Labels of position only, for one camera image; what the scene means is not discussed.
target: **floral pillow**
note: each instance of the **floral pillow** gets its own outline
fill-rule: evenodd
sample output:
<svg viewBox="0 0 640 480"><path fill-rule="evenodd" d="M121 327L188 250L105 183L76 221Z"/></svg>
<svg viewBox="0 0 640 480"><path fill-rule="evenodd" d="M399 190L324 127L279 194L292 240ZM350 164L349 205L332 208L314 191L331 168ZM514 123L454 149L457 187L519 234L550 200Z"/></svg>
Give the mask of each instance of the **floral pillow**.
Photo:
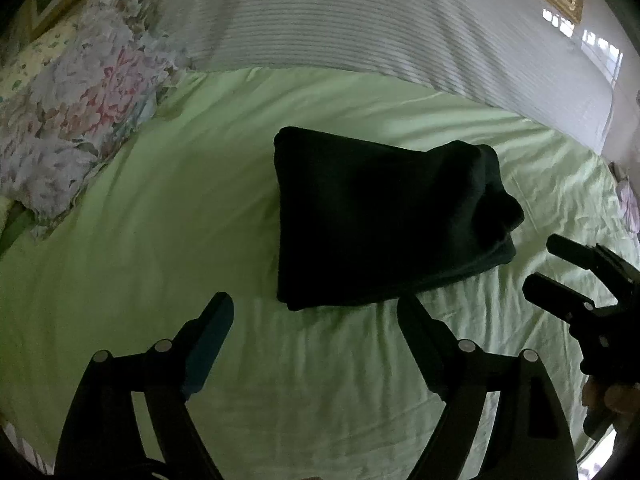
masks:
<svg viewBox="0 0 640 480"><path fill-rule="evenodd" d="M0 195L54 225L153 112L184 58L146 26L144 0L90 0L63 53L0 104Z"/></svg>

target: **pillow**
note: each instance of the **pillow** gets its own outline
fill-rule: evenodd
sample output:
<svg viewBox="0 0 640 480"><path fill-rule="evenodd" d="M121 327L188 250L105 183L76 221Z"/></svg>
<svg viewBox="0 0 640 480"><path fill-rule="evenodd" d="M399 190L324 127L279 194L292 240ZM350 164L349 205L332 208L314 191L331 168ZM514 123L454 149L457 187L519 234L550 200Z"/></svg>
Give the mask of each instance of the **pillow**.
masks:
<svg viewBox="0 0 640 480"><path fill-rule="evenodd" d="M291 127L274 144L278 299L290 310L415 294L515 255L524 215L489 146L412 152Z"/></svg>
<svg viewBox="0 0 640 480"><path fill-rule="evenodd" d="M153 110L180 55L146 31L144 0L90 0L76 37L0 104L0 195L55 225Z"/></svg>

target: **green fabric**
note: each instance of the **green fabric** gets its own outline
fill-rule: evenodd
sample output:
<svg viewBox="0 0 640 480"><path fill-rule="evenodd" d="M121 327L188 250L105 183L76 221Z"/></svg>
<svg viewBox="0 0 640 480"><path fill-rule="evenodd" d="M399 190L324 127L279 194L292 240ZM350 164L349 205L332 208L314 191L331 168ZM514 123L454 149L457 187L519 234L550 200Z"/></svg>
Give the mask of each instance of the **green fabric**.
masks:
<svg viewBox="0 0 640 480"><path fill-rule="evenodd" d="M144 351L225 290L236 320L188 403L222 474L404 479L442 404L424 385L394 302L292 313L275 299L273 137L287 125L412 150L453 139L495 148L505 188L526 215L513 233L518 253L508 266L420 299L487 351L536 349L582 452L579 348L520 287L540 270L596 304L609 299L590 274L545 253L554 232L640 263L604 161L509 112L394 78L317 68L191 75L48 239L27 232L14 242L0 260L0 412L52 460L95 351ZM479 466L496 401L487 403L468 474ZM148 436L148 415L141 422Z"/></svg>

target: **light green sheet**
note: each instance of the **light green sheet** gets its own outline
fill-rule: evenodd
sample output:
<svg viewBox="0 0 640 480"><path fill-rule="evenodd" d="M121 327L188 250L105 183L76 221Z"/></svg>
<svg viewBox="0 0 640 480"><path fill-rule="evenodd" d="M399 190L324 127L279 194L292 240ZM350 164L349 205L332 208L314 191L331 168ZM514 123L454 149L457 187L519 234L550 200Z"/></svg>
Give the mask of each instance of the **light green sheet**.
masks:
<svg viewBox="0 0 640 480"><path fill-rule="evenodd" d="M47 240L24 233L5 253L0 411L18 431L52 460L95 351L144 351L225 290L236 320L206 387L188 403L225 478L409 474L442 404L402 338L395 302L292 313L275 299L273 137L287 125L412 150L453 139L495 148L504 185L526 215L513 233L517 256L420 298L458 337L487 351L536 349L584 450L579 348L520 287L540 270L607 300L591 275L545 253L554 232L604 243L638 265L604 161L509 112L386 76L317 68L190 76ZM467 477L478 469L496 400ZM142 426L148 435L144 417Z"/></svg>

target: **black cloth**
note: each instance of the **black cloth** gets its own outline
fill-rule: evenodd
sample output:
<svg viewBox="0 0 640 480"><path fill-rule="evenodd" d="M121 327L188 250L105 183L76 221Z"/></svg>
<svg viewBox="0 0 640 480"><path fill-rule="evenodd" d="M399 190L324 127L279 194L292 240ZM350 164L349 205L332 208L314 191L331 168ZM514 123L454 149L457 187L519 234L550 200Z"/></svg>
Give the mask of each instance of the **black cloth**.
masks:
<svg viewBox="0 0 640 480"><path fill-rule="evenodd" d="M524 215L489 146L413 152L295 127L274 145L278 299L290 310L414 294L515 255Z"/></svg>

